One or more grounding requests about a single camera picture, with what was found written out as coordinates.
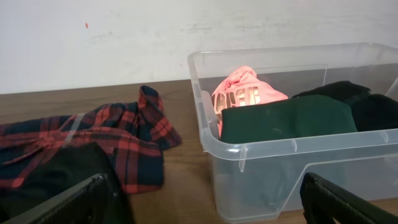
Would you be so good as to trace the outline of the black garment with strap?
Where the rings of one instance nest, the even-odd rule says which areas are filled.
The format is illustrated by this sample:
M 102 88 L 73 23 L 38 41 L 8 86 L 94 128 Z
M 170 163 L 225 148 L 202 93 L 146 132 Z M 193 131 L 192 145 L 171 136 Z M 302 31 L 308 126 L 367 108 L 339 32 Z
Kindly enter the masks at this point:
M 340 81 L 327 84 L 294 97 L 323 95 L 350 105 L 358 131 L 397 128 L 397 101 L 381 94 L 372 94 L 365 86 Z

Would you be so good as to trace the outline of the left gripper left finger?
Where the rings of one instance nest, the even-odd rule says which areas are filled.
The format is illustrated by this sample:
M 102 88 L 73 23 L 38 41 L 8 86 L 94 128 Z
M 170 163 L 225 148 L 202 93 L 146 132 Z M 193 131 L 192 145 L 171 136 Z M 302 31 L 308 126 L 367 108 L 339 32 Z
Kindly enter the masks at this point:
M 36 203 L 31 198 L 2 203 L 3 223 L 134 223 L 134 215 L 116 179 L 95 174 L 73 187 Z

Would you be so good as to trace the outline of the pink shirt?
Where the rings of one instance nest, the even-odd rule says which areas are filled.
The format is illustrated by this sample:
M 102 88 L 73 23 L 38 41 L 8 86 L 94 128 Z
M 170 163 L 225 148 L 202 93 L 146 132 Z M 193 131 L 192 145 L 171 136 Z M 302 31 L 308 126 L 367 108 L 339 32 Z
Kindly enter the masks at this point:
M 287 100 L 288 96 L 275 90 L 270 84 L 257 78 L 257 73 L 248 66 L 242 66 L 225 78 L 211 95 L 211 102 L 221 136 L 222 111 L 228 108 L 260 105 Z

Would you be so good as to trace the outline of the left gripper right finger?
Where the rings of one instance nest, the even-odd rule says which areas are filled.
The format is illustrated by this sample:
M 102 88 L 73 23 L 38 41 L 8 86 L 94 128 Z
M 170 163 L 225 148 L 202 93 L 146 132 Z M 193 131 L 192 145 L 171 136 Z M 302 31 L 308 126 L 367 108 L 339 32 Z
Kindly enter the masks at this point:
M 307 172 L 300 187 L 307 224 L 397 224 L 397 216 Z

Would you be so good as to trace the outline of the dark green garment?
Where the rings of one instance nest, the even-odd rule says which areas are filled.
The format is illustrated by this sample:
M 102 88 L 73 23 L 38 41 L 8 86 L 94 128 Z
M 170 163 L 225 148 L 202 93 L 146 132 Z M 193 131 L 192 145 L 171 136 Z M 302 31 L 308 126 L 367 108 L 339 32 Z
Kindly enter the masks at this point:
M 229 108 L 221 114 L 220 141 L 229 144 L 357 131 L 350 106 L 323 95 Z

